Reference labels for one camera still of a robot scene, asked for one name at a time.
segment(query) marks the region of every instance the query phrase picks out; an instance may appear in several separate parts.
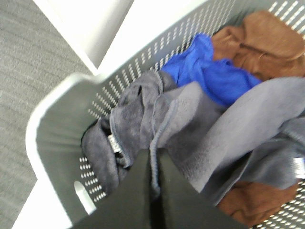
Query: black object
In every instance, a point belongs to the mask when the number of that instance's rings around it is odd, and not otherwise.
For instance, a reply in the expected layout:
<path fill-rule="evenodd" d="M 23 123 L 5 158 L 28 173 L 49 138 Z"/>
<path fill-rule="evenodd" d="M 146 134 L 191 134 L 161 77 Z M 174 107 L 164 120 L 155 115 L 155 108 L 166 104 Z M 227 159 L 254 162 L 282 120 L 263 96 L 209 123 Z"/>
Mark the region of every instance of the black object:
<path fill-rule="evenodd" d="M 73 229 L 150 229 L 149 150 L 141 150 L 126 178 Z"/>
<path fill-rule="evenodd" d="M 141 150 L 119 187 L 73 229 L 246 229 L 209 204 L 158 150 L 161 196 L 150 202 L 149 150 Z"/>
<path fill-rule="evenodd" d="M 159 149 L 157 156 L 167 229 L 247 228 L 208 203 L 178 171 L 165 149 Z"/>

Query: gray towel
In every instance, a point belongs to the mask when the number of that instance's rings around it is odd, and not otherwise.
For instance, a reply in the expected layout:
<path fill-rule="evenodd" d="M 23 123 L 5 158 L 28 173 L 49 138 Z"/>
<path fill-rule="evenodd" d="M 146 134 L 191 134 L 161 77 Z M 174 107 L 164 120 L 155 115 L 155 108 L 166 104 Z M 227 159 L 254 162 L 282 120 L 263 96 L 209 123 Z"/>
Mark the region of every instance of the gray towel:
<path fill-rule="evenodd" d="M 294 158 L 304 156 L 305 146 L 292 139 L 274 137 L 232 166 L 213 173 L 201 194 L 217 205 L 237 181 L 286 189 L 298 181 L 295 176 Z"/>
<path fill-rule="evenodd" d="M 163 92 L 176 88 L 164 72 L 145 72 L 121 94 L 110 115 L 112 135 L 122 149 L 118 161 L 124 167 L 133 164 L 138 151 L 148 148 L 153 138 L 151 118 L 153 105 Z"/>
<path fill-rule="evenodd" d="M 212 173 L 277 135 L 285 121 L 305 109 L 305 80 L 278 78 L 252 88 L 220 118 L 214 116 L 218 120 L 211 128 L 204 128 L 202 122 L 213 123 L 209 115 L 213 109 L 205 109 L 202 97 L 190 87 L 195 86 L 188 84 L 175 99 L 167 95 L 172 92 L 166 93 L 155 104 L 155 116 L 163 115 L 154 117 L 157 131 L 150 146 L 152 185 L 157 191 L 157 147 L 168 148 L 176 166 L 200 192 Z"/>
<path fill-rule="evenodd" d="M 166 148 L 175 165 L 188 180 L 193 180 L 197 168 L 189 163 L 189 158 L 202 152 L 200 145 L 203 136 L 225 109 L 212 101 L 197 82 L 158 97 L 152 115 L 154 139 L 150 144 L 152 187 L 156 195 L 160 191 L 157 182 L 157 148 Z"/>
<path fill-rule="evenodd" d="M 107 194 L 112 193 L 119 185 L 114 152 L 106 136 L 109 131 L 109 121 L 102 118 L 91 126 L 81 139 L 82 152 L 87 156 L 92 170 Z"/>

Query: white wall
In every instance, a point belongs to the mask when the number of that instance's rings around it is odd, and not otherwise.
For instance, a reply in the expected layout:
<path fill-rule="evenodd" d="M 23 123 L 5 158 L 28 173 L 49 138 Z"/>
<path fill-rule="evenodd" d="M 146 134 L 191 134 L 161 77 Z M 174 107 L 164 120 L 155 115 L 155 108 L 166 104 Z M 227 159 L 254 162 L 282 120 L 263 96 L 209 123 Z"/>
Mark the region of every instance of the white wall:
<path fill-rule="evenodd" d="M 94 75 L 119 67 L 204 1 L 34 0 Z"/>

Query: gray carpet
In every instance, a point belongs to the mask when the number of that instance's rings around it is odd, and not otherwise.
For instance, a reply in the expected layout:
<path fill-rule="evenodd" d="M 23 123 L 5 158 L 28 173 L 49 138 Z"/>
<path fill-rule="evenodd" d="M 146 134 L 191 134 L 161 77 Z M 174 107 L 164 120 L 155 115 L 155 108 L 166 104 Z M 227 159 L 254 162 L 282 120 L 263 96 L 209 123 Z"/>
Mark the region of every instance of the gray carpet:
<path fill-rule="evenodd" d="M 10 229 L 35 174 L 24 134 L 36 104 L 73 72 L 89 73 L 32 0 L 0 0 L 0 229 Z"/>

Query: brown fabric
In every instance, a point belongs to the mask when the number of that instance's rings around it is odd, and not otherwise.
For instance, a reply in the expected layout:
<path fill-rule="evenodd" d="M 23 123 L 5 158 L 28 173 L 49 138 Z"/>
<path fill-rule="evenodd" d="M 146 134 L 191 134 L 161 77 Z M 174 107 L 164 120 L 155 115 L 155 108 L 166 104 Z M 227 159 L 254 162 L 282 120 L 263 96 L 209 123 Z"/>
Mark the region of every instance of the brown fabric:
<path fill-rule="evenodd" d="M 252 182 L 237 182 L 218 204 L 218 208 L 235 220 L 252 227 L 260 224 L 295 198 L 299 185 L 278 189 Z"/>
<path fill-rule="evenodd" d="M 267 11 L 248 15 L 240 27 L 224 27 L 212 42 L 214 60 L 232 59 L 263 81 L 305 76 L 303 37 Z"/>

